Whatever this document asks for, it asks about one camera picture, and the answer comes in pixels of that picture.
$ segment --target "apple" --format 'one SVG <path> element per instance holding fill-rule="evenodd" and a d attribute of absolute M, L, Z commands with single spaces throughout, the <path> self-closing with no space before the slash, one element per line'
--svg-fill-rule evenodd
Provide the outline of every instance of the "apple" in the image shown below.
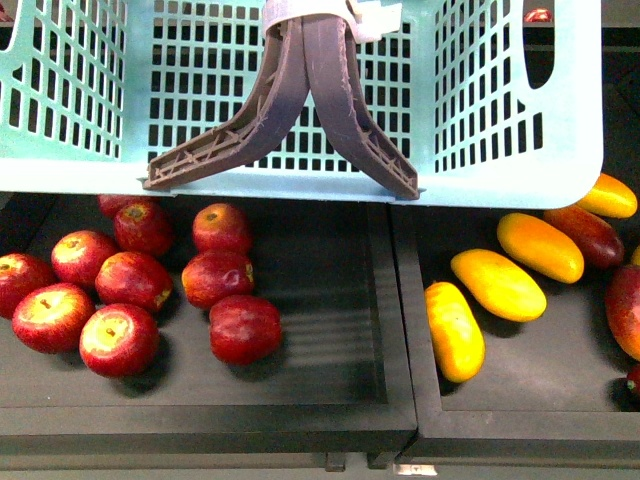
<path fill-rule="evenodd" d="M 116 242 L 106 233 L 80 230 L 56 243 L 51 251 L 51 265 L 63 282 L 93 290 L 100 267 L 119 251 Z"/>
<path fill-rule="evenodd" d="M 253 243 L 246 214 L 228 203 L 213 203 L 200 210 L 191 234 L 199 252 L 233 250 L 246 254 Z"/>
<path fill-rule="evenodd" d="M 11 320 L 24 297 L 57 281 L 51 265 L 33 255 L 10 253 L 0 257 L 0 317 Z"/>
<path fill-rule="evenodd" d="M 223 298 L 211 307 L 209 321 L 211 352 L 225 363 L 249 365 L 276 351 L 282 342 L 280 312 L 263 298 Z"/>
<path fill-rule="evenodd" d="M 176 238 L 164 209 L 146 200 L 121 208 L 113 219 L 113 229 L 120 248 L 154 257 L 167 253 Z"/>
<path fill-rule="evenodd" d="M 182 271 L 182 286 L 191 305 L 208 310 L 229 295 L 253 291 L 253 265 L 246 255 L 209 250 L 193 257 Z"/>
<path fill-rule="evenodd" d="M 125 303 L 107 305 L 82 329 L 80 357 L 93 372 L 121 378 L 144 372 L 160 344 L 156 321 L 146 310 Z"/>
<path fill-rule="evenodd" d="M 140 252 L 119 252 L 107 258 L 95 285 L 105 305 L 131 303 L 151 313 L 160 311 L 173 291 L 173 280 L 162 264 Z"/>
<path fill-rule="evenodd" d="M 156 197 L 146 196 L 146 195 L 110 195 L 110 194 L 101 194 L 98 195 L 98 208 L 100 212 L 108 218 L 113 218 L 116 216 L 118 211 L 127 206 L 130 203 L 140 202 L 140 201 L 150 201 L 157 202 Z"/>
<path fill-rule="evenodd" d="M 72 283 L 34 290 L 13 312 L 11 326 L 27 347 L 41 353 L 76 350 L 82 327 L 95 313 L 93 300 Z"/>

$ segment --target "light blue basket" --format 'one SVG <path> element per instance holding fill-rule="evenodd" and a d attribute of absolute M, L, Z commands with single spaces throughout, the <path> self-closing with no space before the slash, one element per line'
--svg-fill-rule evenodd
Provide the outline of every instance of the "light blue basket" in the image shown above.
<path fill-rule="evenodd" d="M 583 196 L 603 156 L 600 2 L 556 2 L 554 70 L 538 89 L 522 0 L 402 3 L 400 31 L 361 45 L 359 61 L 374 119 L 419 173 L 413 203 L 549 208 Z M 247 98 L 262 6 L 20 2 L 0 51 L 0 190 L 143 193 L 150 158 Z M 311 98 L 277 151 L 167 193 L 403 203 L 333 151 Z"/>

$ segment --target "shelf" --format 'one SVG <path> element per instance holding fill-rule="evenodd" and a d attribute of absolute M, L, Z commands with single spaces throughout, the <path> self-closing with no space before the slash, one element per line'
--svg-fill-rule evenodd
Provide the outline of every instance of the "shelf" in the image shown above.
<path fill-rule="evenodd" d="M 282 313 L 273 356 L 230 368 L 209 351 L 206 312 L 180 272 L 191 221 L 224 199 L 163 198 L 179 239 L 163 263 L 176 293 L 159 314 L 161 353 L 145 375 L 107 380 L 77 353 L 42 355 L 0 324 L 0 455 L 399 452 L 415 433 L 391 237 L 381 205 L 231 200 L 255 231 L 255 294 Z M 0 253 L 48 258 L 64 234 L 111 233 L 93 196 L 16 194 Z"/>

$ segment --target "yellow fruit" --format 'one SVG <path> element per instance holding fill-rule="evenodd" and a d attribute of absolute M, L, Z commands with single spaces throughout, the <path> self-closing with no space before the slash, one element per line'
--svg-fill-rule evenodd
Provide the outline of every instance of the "yellow fruit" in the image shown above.
<path fill-rule="evenodd" d="M 547 298 L 535 280 L 499 253 L 467 250 L 451 259 L 451 269 L 478 303 L 500 318 L 530 322 L 547 308 Z"/>
<path fill-rule="evenodd" d="M 633 251 L 633 253 L 631 254 L 630 263 L 632 265 L 640 265 L 640 245 L 638 245 L 636 249 Z"/>
<path fill-rule="evenodd" d="M 424 299 L 440 371 L 451 382 L 466 382 L 480 371 L 485 355 L 484 337 L 469 304 L 448 282 L 428 287 Z"/>
<path fill-rule="evenodd" d="M 575 283 L 584 273 L 584 257 L 574 241 L 537 217 L 505 215 L 498 241 L 511 258 L 559 282 Z"/>
<path fill-rule="evenodd" d="M 577 205 L 603 217 L 629 218 L 638 209 L 638 199 L 620 180 L 601 173 L 596 184 Z"/>

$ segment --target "black tray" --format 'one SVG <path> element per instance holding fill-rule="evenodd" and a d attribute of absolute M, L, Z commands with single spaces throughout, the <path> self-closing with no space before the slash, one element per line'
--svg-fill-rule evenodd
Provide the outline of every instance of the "black tray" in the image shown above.
<path fill-rule="evenodd" d="M 163 198 L 180 232 L 163 259 L 176 293 L 161 355 L 114 381 L 79 354 L 42 355 L 0 323 L 0 455 L 399 452 L 415 433 L 388 217 L 382 205 L 228 200 L 255 232 L 255 294 L 282 313 L 283 348 L 246 368 L 209 350 L 206 312 L 180 272 L 196 253 L 191 221 L 221 198 Z M 93 196 L 15 195 L 0 214 L 0 254 L 47 259 L 64 234 L 112 232 Z"/>
<path fill-rule="evenodd" d="M 611 87 L 605 112 L 604 171 L 640 194 L 640 121 Z M 496 227 L 505 213 L 392 209 L 419 425 L 404 461 L 640 466 L 640 411 L 624 381 L 634 362 L 604 312 L 611 272 L 587 272 L 570 286 L 533 274 L 548 308 L 528 324 L 486 312 L 451 272 L 451 257 L 468 248 L 502 252 Z M 640 214 L 612 223 L 630 255 L 640 244 Z M 423 290 L 437 280 L 461 287 L 485 335 L 485 365 L 460 386 L 435 367 Z"/>

